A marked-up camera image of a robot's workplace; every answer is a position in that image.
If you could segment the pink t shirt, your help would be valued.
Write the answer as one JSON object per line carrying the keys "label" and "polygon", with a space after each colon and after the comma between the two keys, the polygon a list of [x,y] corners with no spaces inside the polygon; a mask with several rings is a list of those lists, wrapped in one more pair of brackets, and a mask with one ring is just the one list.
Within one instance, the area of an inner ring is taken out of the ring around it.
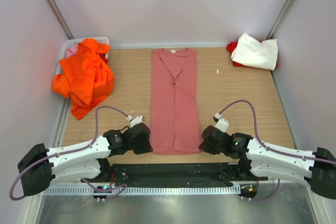
{"label": "pink t shirt", "polygon": [[152,51],[150,143],[158,155],[200,152],[197,108],[197,51]]}

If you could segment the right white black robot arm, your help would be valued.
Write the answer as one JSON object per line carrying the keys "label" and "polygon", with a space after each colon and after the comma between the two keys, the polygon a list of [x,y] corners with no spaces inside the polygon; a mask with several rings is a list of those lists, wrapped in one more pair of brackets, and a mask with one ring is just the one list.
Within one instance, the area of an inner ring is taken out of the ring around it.
{"label": "right white black robot arm", "polygon": [[243,133],[232,135],[210,125],[202,133],[200,149],[238,160],[237,173],[243,180],[272,177],[310,188],[315,194],[335,199],[335,157],[325,148],[294,150]]}

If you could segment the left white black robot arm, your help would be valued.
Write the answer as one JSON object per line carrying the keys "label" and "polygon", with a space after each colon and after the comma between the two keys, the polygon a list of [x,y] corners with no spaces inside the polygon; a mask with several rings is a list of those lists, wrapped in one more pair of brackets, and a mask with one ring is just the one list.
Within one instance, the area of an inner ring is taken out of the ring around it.
{"label": "left white black robot arm", "polygon": [[17,164],[25,197],[36,195],[49,186],[86,179],[102,182],[110,172],[108,158],[128,151],[152,151],[150,129],[140,122],[121,130],[109,130],[95,140],[65,147],[33,146]]}

